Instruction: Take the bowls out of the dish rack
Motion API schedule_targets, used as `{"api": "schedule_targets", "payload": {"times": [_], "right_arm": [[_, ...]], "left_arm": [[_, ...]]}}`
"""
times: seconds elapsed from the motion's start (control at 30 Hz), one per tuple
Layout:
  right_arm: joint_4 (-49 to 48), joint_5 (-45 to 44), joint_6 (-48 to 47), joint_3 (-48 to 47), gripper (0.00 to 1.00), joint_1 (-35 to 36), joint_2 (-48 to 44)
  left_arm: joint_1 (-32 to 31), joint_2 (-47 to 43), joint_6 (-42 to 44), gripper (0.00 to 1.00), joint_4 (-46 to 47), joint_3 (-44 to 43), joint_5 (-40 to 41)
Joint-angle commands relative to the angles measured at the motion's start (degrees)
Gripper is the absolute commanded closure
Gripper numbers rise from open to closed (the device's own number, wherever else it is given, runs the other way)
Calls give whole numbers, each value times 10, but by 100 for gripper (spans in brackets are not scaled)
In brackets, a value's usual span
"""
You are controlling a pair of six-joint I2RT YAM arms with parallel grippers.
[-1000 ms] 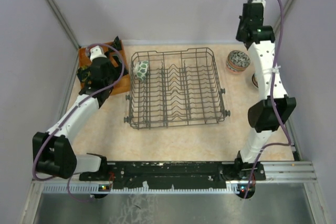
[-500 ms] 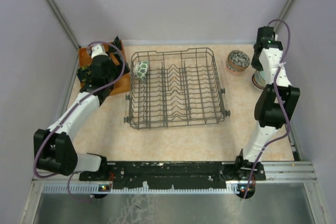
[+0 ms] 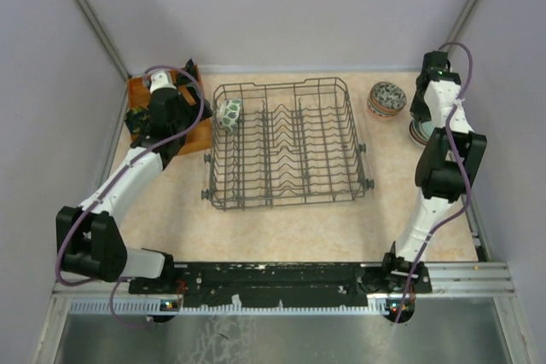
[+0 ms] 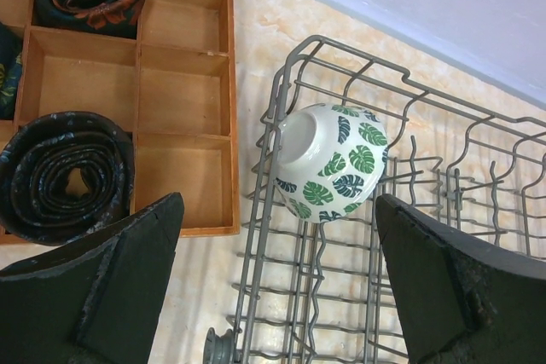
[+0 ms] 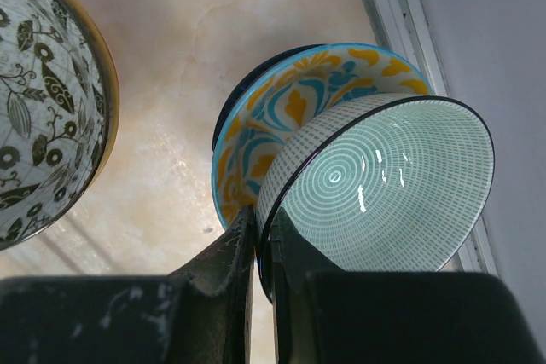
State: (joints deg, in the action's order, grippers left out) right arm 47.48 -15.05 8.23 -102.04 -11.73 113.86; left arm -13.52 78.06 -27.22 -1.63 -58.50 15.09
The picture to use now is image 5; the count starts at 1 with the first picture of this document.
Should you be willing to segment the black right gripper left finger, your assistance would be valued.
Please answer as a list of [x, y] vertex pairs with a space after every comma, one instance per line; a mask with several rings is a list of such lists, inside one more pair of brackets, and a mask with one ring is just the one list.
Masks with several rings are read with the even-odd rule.
[[170, 274], [1, 283], [4, 363], [247, 363], [255, 216]]

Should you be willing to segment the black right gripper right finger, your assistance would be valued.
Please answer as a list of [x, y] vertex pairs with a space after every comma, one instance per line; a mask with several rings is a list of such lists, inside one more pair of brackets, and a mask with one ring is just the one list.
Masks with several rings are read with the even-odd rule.
[[346, 272], [274, 217], [261, 274], [279, 363], [542, 363], [509, 289], [481, 273]]

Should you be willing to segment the green striped bowl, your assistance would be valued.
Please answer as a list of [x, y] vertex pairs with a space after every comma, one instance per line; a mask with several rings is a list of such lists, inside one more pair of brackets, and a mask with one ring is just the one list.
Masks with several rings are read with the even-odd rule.
[[491, 132], [460, 101], [385, 93], [325, 110], [288, 138], [259, 190], [264, 293], [282, 216], [346, 271], [442, 269], [479, 220], [494, 170]]

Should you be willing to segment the yellow blue swirl bowl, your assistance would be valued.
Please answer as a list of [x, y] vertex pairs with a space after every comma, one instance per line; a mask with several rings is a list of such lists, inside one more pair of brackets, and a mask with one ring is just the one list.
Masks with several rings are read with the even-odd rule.
[[212, 199], [228, 228], [256, 205], [274, 157], [318, 114], [381, 93], [431, 95], [425, 76], [402, 56], [366, 43], [330, 43], [276, 64], [235, 104], [212, 150]]

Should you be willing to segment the dark leaf pattern bowl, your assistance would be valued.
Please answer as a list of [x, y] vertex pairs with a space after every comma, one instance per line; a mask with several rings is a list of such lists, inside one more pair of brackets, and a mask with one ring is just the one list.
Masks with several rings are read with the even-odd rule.
[[89, 187], [105, 89], [62, 0], [1, 0], [1, 247], [44, 231]]

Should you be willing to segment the pink floral bowl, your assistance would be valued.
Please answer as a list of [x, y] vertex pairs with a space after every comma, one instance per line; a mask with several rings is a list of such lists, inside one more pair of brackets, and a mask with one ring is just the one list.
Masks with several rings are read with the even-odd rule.
[[308, 44], [304, 46], [299, 46], [292, 48], [286, 51], [283, 51], [277, 55], [270, 57], [268, 60], [262, 62], [260, 65], [256, 66], [250, 73], [248, 73], [231, 91], [228, 98], [226, 99], [220, 114], [218, 115], [217, 122], [212, 136], [212, 150], [215, 149], [217, 141], [220, 135], [220, 132], [224, 126], [225, 121], [227, 120], [229, 114], [233, 110], [235, 104], [240, 100], [244, 95], [247, 89], [267, 70], [271, 69], [276, 64], [286, 60], [287, 58], [306, 51], [308, 49], [314, 49], [316, 47], [321, 47], [323, 44]]

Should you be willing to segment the orange flower green leaf bowl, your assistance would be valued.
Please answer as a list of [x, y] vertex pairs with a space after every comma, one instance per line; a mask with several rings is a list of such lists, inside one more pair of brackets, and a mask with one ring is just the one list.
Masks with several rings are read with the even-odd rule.
[[119, 130], [119, 78], [116, 67], [110, 52], [96, 23], [89, 16], [85, 8], [78, 0], [62, 0], [71, 13], [74, 15], [84, 37], [90, 43], [90, 49], [99, 69], [103, 88], [105, 89], [105, 107], [107, 113], [107, 126], [105, 131], [105, 146], [102, 156], [96, 167], [93, 177], [90, 179], [89, 187], [99, 178], [103, 172], [115, 144]]

